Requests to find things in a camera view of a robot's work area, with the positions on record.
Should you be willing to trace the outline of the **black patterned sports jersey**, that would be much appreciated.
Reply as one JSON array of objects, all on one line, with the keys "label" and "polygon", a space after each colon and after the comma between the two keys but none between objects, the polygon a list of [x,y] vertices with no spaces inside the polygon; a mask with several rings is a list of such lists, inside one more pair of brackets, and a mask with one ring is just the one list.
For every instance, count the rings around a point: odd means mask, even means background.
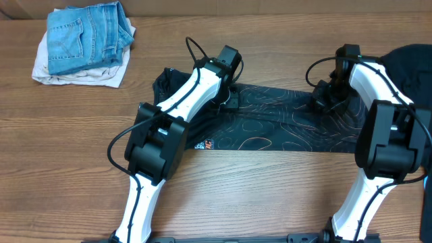
[{"label": "black patterned sports jersey", "polygon": [[189,149],[353,153],[367,109],[350,97],[320,113],[311,94],[237,83],[238,109],[204,106],[190,122]]}]

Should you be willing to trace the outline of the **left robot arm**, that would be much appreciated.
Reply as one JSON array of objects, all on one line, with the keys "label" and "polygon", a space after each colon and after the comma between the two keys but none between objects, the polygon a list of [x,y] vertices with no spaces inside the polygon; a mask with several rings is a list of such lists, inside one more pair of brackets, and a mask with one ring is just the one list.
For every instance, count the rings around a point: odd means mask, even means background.
[{"label": "left robot arm", "polygon": [[146,242],[160,191],[182,160],[192,118],[208,102],[226,103],[230,86],[243,68],[238,50],[224,46],[217,57],[203,57],[194,64],[189,79],[169,98],[156,104],[142,103],[125,150],[130,191],[120,226],[109,242]]}]

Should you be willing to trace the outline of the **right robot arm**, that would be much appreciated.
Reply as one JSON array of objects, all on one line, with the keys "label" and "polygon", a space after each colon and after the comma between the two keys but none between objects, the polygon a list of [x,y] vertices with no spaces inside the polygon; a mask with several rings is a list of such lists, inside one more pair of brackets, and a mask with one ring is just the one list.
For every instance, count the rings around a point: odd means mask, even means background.
[{"label": "right robot arm", "polygon": [[332,60],[331,80],[313,86],[312,106],[331,111],[356,95],[368,113],[356,141],[354,184],[315,242],[380,242],[368,234],[370,222],[393,188],[413,183],[406,176],[421,166],[431,144],[431,109],[416,104],[404,88],[431,77],[431,45],[406,45],[373,57],[345,44]]}]

